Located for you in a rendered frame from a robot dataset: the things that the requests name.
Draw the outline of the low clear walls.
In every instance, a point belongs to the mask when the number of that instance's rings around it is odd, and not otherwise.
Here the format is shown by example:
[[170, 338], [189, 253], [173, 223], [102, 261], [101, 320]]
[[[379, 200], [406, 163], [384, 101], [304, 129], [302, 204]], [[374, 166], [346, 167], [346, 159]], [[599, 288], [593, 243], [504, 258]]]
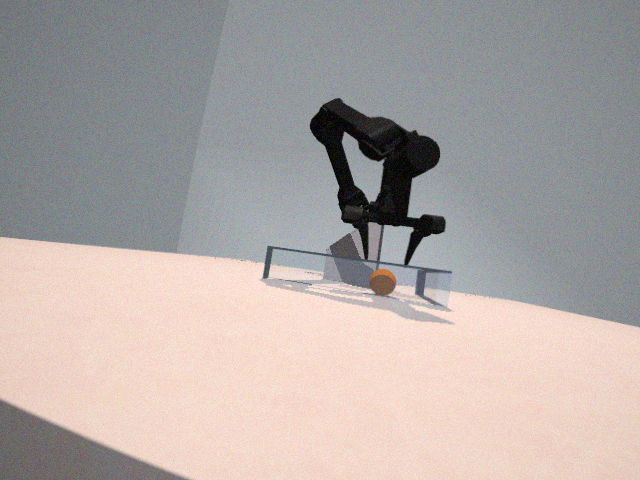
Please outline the low clear walls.
[[448, 309], [451, 275], [269, 248], [264, 279]]

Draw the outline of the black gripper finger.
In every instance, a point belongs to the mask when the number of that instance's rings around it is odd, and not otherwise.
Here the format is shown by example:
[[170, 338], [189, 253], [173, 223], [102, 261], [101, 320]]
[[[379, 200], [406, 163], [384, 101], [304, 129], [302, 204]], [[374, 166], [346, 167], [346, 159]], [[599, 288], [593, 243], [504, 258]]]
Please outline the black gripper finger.
[[369, 233], [368, 224], [353, 222], [352, 225], [354, 228], [359, 230], [361, 240], [362, 240], [362, 245], [363, 245], [364, 257], [366, 260], [368, 260], [368, 233]]
[[405, 258], [405, 265], [408, 265], [416, 247], [418, 246], [420, 241], [423, 239], [423, 237], [427, 237], [429, 235], [431, 235], [431, 232], [421, 231], [421, 230], [414, 230], [410, 233], [408, 250]]

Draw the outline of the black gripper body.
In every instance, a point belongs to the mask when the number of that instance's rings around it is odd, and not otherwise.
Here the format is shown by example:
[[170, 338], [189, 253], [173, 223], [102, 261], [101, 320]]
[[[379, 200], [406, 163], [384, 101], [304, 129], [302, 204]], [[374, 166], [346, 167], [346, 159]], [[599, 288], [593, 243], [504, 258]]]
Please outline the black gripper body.
[[[423, 214], [420, 218], [407, 217], [411, 184], [401, 180], [385, 180], [381, 183], [378, 212], [364, 212], [364, 207], [346, 205], [341, 219], [352, 224], [368, 222], [413, 227], [431, 234], [445, 232], [444, 216]], [[402, 218], [400, 218], [402, 215]]]

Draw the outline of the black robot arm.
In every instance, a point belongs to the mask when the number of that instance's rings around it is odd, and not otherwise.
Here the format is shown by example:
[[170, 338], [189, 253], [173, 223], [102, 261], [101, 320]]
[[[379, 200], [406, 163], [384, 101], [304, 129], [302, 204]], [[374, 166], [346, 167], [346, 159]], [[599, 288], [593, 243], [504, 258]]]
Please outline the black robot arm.
[[390, 119], [366, 117], [341, 98], [322, 105], [311, 119], [310, 129], [325, 146], [331, 161], [339, 184], [341, 212], [346, 205], [363, 205], [364, 212], [377, 213], [380, 197], [379, 193], [376, 201], [369, 204], [363, 191], [355, 186], [342, 145], [344, 131], [358, 141], [365, 157], [377, 162], [385, 159], [382, 182], [401, 180], [411, 184], [413, 178], [433, 169], [440, 158], [437, 143], [429, 137], [419, 136], [416, 130], [408, 132]]

